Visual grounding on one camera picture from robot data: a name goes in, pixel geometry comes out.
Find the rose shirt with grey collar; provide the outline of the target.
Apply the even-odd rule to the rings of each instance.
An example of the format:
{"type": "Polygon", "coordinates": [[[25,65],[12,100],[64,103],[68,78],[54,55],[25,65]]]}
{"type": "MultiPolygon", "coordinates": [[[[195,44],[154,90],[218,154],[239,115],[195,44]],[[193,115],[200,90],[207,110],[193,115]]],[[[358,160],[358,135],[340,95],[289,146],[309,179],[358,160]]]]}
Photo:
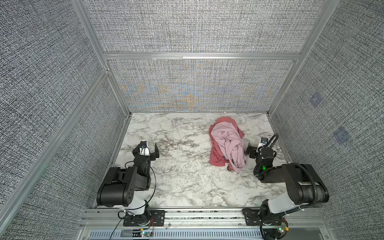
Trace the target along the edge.
{"type": "Polygon", "coordinates": [[[210,164],[224,167],[228,164],[231,171],[243,170],[247,163],[244,150],[244,132],[241,131],[236,121],[230,117],[218,119],[209,128],[212,143],[210,164]]]}

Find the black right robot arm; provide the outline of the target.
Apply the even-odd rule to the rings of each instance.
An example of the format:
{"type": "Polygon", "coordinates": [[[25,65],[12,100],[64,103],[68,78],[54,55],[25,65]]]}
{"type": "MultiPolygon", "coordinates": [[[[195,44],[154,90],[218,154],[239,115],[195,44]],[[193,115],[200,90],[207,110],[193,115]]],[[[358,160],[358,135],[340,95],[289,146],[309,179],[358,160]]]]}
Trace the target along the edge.
{"type": "Polygon", "coordinates": [[[256,161],[254,176],[267,184],[284,183],[286,191],[263,201],[259,209],[245,208],[242,214],[247,226],[276,226],[283,216],[329,201],[330,194],[312,165],[289,163],[274,166],[277,152],[267,146],[248,145],[246,155],[256,161]]]}

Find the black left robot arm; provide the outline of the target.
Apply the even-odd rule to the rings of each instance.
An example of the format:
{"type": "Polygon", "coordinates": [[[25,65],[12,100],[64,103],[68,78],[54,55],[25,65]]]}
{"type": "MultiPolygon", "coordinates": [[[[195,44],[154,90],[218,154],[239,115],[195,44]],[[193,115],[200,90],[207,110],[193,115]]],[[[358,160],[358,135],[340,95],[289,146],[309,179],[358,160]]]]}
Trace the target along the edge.
{"type": "Polygon", "coordinates": [[[126,227],[149,226],[155,223],[149,202],[135,195],[135,192],[150,189],[152,177],[156,174],[151,163],[160,157],[157,144],[151,152],[148,142],[141,141],[133,150],[132,166],[111,167],[107,171],[97,192],[98,207],[119,208],[124,213],[118,218],[126,227]]]}

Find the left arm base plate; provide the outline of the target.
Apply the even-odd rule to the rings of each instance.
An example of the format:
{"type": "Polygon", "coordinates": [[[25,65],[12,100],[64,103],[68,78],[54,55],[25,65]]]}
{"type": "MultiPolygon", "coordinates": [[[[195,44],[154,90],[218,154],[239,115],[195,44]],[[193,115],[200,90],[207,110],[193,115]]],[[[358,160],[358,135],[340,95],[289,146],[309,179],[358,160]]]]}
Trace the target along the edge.
{"type": "Polygon", "coordinates": [[[165,222],[165,213],[166,211],[164,210],[150,210],[142,215],[126,213],[123,226],[138,228],[148,228],[149,226],[163,227],[165,222]]]}

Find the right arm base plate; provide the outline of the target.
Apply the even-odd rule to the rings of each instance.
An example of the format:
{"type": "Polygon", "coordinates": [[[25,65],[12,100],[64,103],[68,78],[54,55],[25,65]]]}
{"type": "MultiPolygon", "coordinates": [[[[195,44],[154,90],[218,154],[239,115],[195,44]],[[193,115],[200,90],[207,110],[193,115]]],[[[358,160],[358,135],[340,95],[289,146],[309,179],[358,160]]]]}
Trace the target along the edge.
{"type": "Polygon", "coordinates": [[[260,226],[262,220],[264,226],[280,226],[282,223],[287,223],[282,216],[274,216],[266,209],[244,208],[242,214],[247,226],[260,226]]]}

